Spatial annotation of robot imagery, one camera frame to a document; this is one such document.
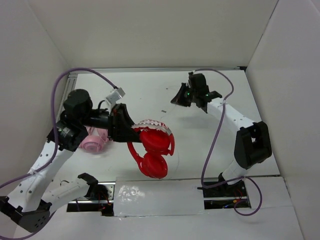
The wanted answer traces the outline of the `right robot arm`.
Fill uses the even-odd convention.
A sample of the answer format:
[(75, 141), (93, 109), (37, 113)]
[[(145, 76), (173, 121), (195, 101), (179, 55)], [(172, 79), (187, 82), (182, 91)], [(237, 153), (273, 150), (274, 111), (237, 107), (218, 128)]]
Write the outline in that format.
[[(231, 90), (226, 96), (222, 96), (217, 91), (210, 91), (205, 75), (201, 73), (201, 70), (195, 70), (189, 72), (188, 82), (181, 84), (177, 94), (170, 101), (172, 104), (182, 107), (190, 107), (195, 104), (205, 113), (219, 119), (200, 180), (203, 189), (218, 187), (223, 196), (230, 196), (236, 189), (235, 184), (246, 177), (250, 168), (264, 162), (272, 155), (267, 124), (263, 121), (253, 121), (228, 104), (227, 99), (235, 91), (233, 84), (230, 87)], [(227, 169), (219, 174), (218, 182), (207, 185), (204, 182), (206, 169), (222, 126), (227, 126), (235, 135), (234, 158)]]

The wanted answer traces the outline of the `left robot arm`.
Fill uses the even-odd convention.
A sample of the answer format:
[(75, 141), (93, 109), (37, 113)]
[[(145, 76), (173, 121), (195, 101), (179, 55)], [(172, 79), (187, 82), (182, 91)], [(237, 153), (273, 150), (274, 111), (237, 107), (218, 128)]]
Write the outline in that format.
[(34, 234), (43, 228), (53, 213), (68, 202), (85, 197), (92, 200), (99, 193), (98, 180), (82, 173), (65, 186), (48, 191), (63, 164), (88, 136), (87, 127), (107, 130), (107, 138), (118, 143), (140, 142), (127, 107), (116, 103), (125, 95), (114, 89), (104, 100), (107, 109), (93, 108), (84, 89), (71, 91), (63, 103), (63, 112), (47, 136), (42, 152), (19, 185), (0, 198), (0, 211), (24, 230)]

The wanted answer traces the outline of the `red headphones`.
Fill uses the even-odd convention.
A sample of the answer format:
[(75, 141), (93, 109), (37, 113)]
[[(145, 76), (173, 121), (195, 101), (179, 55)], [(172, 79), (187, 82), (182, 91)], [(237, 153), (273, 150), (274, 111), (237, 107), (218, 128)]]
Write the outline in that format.
[(139, 134), (146, 150), (141, 157), (132, 142), (127, 143), (128, 150), (142, 174), (153, 179), (163, 179), (168, 174), (168, 165), (164, 156), (172, 156), (175, 151), (175, 138), (170, 128), (163, 122), (145, 119), (131, 127)]

